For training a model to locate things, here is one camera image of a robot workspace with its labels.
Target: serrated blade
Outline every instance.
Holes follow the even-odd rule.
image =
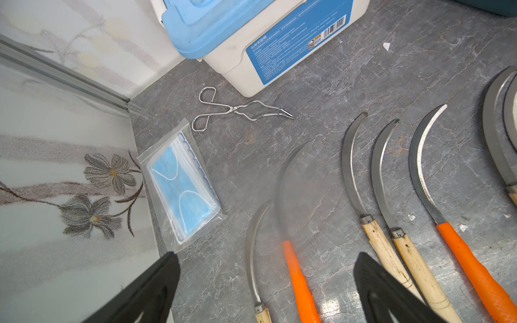
[[[259,289],[257,288],[257,282],[255,277],[255,265],[253,262],[253,250],[255,249],[255,236],[257,228],[259,227],[260,220],[266,214],[271,206],[270,201],[264,202],[260,208],[258,208],[255,215],[251,218],[250,226],[246,233],[246,247],[245,247],[245,264],[246,264],[246,277],[248,278],[248,285],[251,291],[251,298],[255,303],[255,306],[262,304],[259,296]]]
[[[488,150],[490,151],[490,155],[494,160],[497,170],[508,186],[516,185],[517,177],[508,165],[505,155],[503,155],[503,149],[501,148],[499,138],[497,137],[497,130],[495,128],[495,108],[497,105],[497,99],[504,84],[516,70],[517,67],[510,66],[499,74],[486,92],[483,103],[483,131],[486,145],[488,146]]]
[[[277,178],[277,186],[275,190],[275,205],[274,205],[274,213],[275,217],[278,221],[278,229],[280,231],[280,236],[282,241],[289,240],[289,234],[287,234],[287,226],[285,225],[285,216],[284,216],[284,186],[285,186],[285,174],[296,160],[296,158],[305,150],[305,148],[309,147],[310,142],[306,142],[303,145],[296,147],[290,154],[287,156],[287,159],[282,164],[282,168],[280,168],[280,172],[278,173]]]
[[[352,151],[354,149],[354,141],[357,129],[359,128],[363,120],[366,119],[366,117],[368,117],[368,113],[363,112],[350,125],[348,131],[346,132],[345,140],[343,141],[343,152],[341,156],[341,170],[343,172],[343,179],[345,181],[346,191],[350,196],[352,205],[360,215],[367,213],[364,209],[361,198],[359,197],[359,193],[357,192],[357,186],[355,184],[354,169],[352,166]]]
[[[513,79],[512,83],[508,87],[508,91],[505,96],[505,105],[503,107],[505,128],[508,138],[512,142],[512,145],[517,149],[517,125],[515,124],[515,97],[517,96],[517,76]]]
[[[390,211],[388,206],[388,200],[386,199],[386,192],[384,190],[384,182],[383,182],[383,157],[384,151],[386,150],[386,145],[393,134],[395,128],[399,125],[400,120],[395,119],[390,122],[384,130],[382,130],[381,134],[377,138],[375,142],[375,146],[373,148],[373,156],[372,156],[372,183],[373,183],[373,192],[375,193],[375,198],[377,199],[377,204],[379,205],[379,209],[381,209],[381,213],[383,215],[386,224],[390,231],[397,230],[399,227],[395,217]]]
[[[411,145],[409,147],[409,174],[411,175],[411,181],[413,182],[413,186],[415,187],[418,197],[429,214],[433,217],[436,224],[447,222],[447,220],[445,220],[442,212],[440,212],[434,204],[434,201],[427,190],[427,186],[425,185],[422,171],[422,148],[429,130],[431,130],[436,119],[438,119],[440,114],[442,114],[446,108],[446,104],[439,106],[422,119],[413,135],[413,139],[411,140]]]

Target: blue lid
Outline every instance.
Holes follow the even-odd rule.
[[[163,0],[162,22],[174,48],[200,58],[250,21],[273,0]]]

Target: blue face mask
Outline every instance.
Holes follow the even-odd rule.
[[[150,173],[179,244],[221,209],[199,161],[182,132],[152,165]]]

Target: gray flower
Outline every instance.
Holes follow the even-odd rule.
[[[104,238],[114,238],[113,231],[122,227],[122,219],[108,215],[110,205],[110,198],[107,196],[93,203],[87,195],[74,196],[59,206],[61,219],[67,225],[63,233],[71,236],[82,234],[85,238],[89,238],[92,235],[92,229],[96,227],[102,230]]]
[[[127,159],[113,155],[110,163],[99,153],[86,154],[84,159],[91,165],[84,170],[84,175],[96,188],[101,189],[112,185],[117,194],[124,195],[125,185],[136,186],[136,180],[130,174],[132,170],[128,167]]]

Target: floral pattern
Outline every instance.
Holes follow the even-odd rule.
[[[101,229],[106,239],[115,237],[114,231],[122,227],[121,218],[112,218],[108,215],[110,198],[100,198],[91,203],[87,195],[74,196],[59,207],[61,219],[67,225],[63,231],[66,235],[83,235],[89,238],[94,227]]]
[[[111,162],[108,162],[107,158],[99,153],[92,155],[86,154],[84,159],[90,165],[84,170],[86,179],[89,180],[95,188],[100,189],[112,186],[117,194],[123,195],[126,192],[126,185],[131,187],[136,186],[136,180],[130,173],[142,172],[140,165],[133,158],[131,152],[128,151],[128,155],[137,170],[130,169],[128,160],[117,154],[113,155]],[[140,196],[143,188],[144,181],[142,180],[139,189],[132,196],[115,200],[115,203],[129,203],[128,207],[117,214],[109,214],[111,207],[109,196],[92,202],[88,195],[77,194],[64,204],[59,205],[37,198],[22,196],[0,181],[0,191],[7,192],[24,202],[45,203],[57,207],[61,212],[61,220],[67,226],[63,234],[69,236],[82,235],[84,238],[90,238],[93,229],[97,228],[102,231],[105,239],[113,239],[115,237],[115,231],[122,228],[122,219],[120,216],[124,214],[127,214],[129,233],[134,236],[133,230],[131,229],[131,208]]]
[[[101,189],[112,185],[117,194],[124,195],[126,193],[125,185],[136,186],[135,178],[129,173],[139,173],[140,171],[130,170],[127,159],[115,154],[110,163],[99,153],[86,154],[84,159],[91,165],[84,170],[84,175],[96,188]]]

